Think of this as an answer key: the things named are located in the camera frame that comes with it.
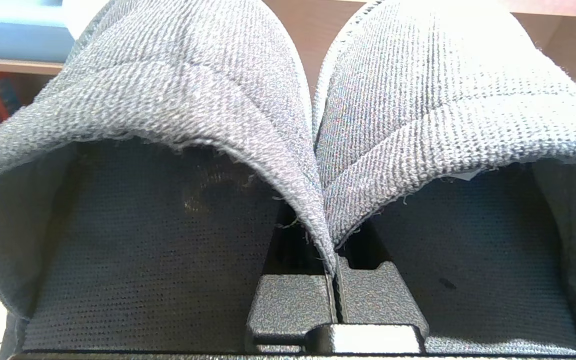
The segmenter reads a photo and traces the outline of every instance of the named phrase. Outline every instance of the dark insole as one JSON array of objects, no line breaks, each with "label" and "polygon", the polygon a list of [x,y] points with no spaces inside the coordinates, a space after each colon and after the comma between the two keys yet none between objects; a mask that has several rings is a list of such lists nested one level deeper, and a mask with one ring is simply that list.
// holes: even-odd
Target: dark insole
[{"label": "dark insole", "polygon": [[372,220],[429,323],[428,353],[576,354],[560,238],[529,166],[435,180]]},{"label": "dark insole", "polygon": [[80,144],[24,349],[236,352],[279,201],[244,164]]}]

